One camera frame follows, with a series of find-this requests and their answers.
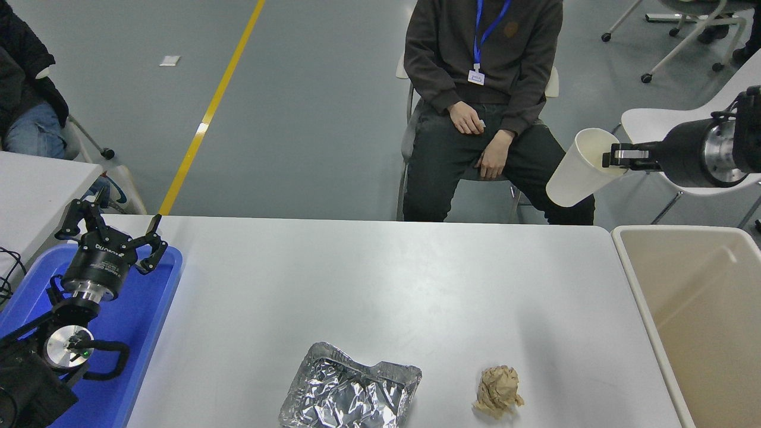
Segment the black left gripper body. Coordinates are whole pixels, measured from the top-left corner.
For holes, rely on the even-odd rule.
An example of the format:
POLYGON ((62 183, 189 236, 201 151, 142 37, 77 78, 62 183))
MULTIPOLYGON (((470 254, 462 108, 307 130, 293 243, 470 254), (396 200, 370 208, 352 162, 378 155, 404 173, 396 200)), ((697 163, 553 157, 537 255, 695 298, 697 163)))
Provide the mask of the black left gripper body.
POLYGON ((106 295, 118 296, 124 287, 130 267, 137 263, 136 249, 110 238, 107 242, 95 236, 82 237, 78 250, 62 277, 62 287, 73 293, 79 285, 100 285, 106 295))

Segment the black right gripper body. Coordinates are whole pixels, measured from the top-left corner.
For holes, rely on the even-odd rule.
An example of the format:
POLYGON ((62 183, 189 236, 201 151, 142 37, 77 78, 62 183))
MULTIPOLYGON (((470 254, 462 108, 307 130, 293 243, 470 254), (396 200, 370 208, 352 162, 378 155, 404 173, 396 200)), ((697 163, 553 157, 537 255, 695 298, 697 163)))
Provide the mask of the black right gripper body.
POLYGON ((657 160, 669 181, 680 187, 714 187, 704 160, 712 119, 678 124, 657 146, 657 160))

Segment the person's left hand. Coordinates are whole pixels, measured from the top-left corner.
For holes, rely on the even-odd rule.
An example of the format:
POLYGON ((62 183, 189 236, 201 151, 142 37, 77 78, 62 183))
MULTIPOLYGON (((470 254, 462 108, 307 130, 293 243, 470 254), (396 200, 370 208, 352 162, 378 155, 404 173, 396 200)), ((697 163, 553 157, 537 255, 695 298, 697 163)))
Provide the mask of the person's left hand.
POLYGON ((494 181, 502 176, 514 138, 515 133, 512 131, 498 130, 495 133, 476 163, 476 167, 479 169, 479 179, 494 181))

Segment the person's right hand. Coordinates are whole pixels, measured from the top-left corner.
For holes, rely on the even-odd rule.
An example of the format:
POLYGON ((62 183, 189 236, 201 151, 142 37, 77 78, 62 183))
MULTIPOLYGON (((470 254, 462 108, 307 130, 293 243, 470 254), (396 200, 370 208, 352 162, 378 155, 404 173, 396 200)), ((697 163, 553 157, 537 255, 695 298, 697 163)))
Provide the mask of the person's right hand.
POLYGON ((486 127, 476 110, 464 101, 449 105, 447 110, 455 129, 461 134, 481 135, 485 132, 486 127))

